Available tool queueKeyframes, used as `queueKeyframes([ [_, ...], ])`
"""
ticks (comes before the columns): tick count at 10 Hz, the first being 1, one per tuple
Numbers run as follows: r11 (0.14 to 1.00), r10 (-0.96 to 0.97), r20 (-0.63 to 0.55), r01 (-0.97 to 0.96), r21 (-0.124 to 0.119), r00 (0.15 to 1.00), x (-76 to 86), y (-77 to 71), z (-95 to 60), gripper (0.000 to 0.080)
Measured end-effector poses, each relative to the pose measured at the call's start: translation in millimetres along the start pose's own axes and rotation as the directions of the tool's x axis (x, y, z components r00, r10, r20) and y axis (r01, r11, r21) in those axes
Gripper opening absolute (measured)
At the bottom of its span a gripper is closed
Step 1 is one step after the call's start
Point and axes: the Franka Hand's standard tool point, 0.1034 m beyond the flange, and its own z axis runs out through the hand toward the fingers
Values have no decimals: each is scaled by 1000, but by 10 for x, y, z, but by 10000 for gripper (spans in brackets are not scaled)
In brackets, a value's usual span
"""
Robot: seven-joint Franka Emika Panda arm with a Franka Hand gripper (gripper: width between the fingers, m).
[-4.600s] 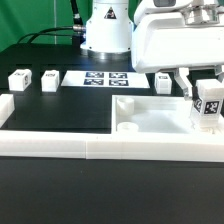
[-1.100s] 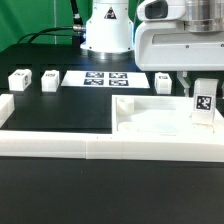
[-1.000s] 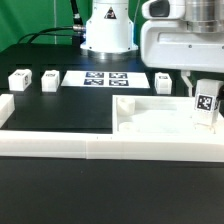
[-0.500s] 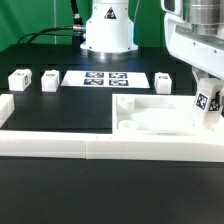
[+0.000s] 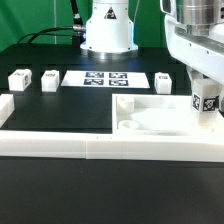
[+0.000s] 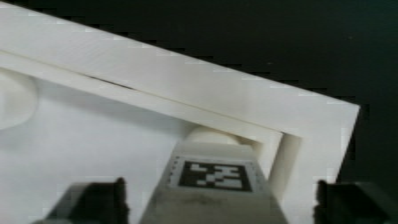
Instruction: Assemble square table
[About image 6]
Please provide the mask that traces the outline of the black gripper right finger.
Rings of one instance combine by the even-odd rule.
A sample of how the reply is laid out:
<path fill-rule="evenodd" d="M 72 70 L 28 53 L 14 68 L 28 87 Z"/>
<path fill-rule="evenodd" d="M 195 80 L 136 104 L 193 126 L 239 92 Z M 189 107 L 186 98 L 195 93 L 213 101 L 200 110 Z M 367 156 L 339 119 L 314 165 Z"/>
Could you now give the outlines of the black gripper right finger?
<path fill-rule="evenodd" d="M 314 224 L 398 224 L 398 202 L 369 182 L 317 182 Z"/>

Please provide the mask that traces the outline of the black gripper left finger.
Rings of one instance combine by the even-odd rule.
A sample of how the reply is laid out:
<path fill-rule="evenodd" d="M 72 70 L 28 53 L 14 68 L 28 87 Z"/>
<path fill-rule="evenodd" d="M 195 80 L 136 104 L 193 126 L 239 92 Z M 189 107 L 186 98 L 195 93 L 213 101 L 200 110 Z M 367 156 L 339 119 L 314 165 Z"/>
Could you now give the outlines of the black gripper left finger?
<path fill-rule="evenodd" d="M 126 181 L 74 183 L 31 224 L 129 224 Z"/>

